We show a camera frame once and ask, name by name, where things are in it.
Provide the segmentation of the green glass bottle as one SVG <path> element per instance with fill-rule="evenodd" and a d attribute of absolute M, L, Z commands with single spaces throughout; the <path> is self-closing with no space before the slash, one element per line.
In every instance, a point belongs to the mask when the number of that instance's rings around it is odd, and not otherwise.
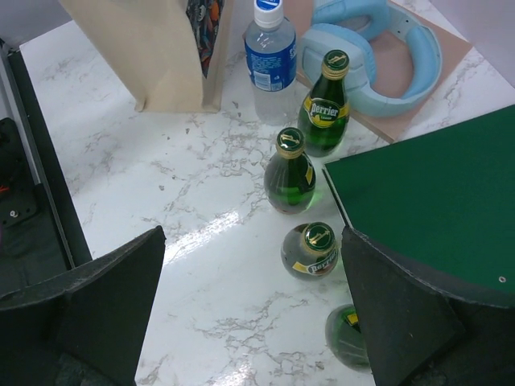
<path fill-rule="evenodd" d="M 325 339 L 332 354 L 354 370 L 370 367 L 361 326 L 353 304 L 339 306 L 327 317 Z"/>
<path fill-rule="evenodd" d="M 349 58 L 339 49 L 330 50 L 321 63 L 321 74 L 299 110 L 298 128 L 303 132 L 306 153 L 322 158 L 340 144 L 349 121 L 344 86 Z"/>
<path fill-rule="evenodd" d="M 305 152 L 303 133 L 295 127 L 282 129 L 275 142 L 275 154 L 264 174 L 264 188 L 270 204 L 290 215 L 306 211 L 315 193 L 315 168 Z"/>
<path fill-rule="evenodd" d="M 286 271 L 303 281 L 326 277 L 339 257 L 338 243 L 332 228 L 324 222 L 300 224 L 285 236 L 281 261 Z"/>

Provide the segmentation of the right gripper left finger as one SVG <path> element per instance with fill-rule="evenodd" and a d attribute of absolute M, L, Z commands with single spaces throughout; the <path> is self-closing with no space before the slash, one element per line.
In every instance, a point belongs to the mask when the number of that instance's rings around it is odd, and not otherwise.
<path fill-rule="evenodd" d="M 163 267 L 155 227 L 1 298 L 3 385 L 133 385 Z"/>

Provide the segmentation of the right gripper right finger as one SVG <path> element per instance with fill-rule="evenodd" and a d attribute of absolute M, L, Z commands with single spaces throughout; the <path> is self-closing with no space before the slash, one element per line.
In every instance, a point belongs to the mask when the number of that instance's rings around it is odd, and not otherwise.
<path fill-rule="evenodd" d="M 400 255 L 349 226 L 341 256 L 377 385 L 512 385 L 514 296 Z"/>

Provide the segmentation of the blue cap water bottle front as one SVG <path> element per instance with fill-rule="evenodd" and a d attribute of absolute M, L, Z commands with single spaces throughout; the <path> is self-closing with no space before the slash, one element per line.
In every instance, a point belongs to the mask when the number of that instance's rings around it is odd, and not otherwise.
<path fill-rule="evenodd" d="M 245 57 L 257 116 L 267 125 L 286 125 L 295 114 L 297 55 L 295 27 L 282 1 L 253 2 Z"/>

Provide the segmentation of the beige canvas tote bag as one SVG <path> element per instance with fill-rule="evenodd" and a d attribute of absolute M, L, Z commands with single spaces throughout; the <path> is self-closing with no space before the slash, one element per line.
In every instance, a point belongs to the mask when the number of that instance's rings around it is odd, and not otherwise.
<path fill-rule="evenodd" d="M 63 1 L 139 112 L 220 110 L 231 1 Z"/>

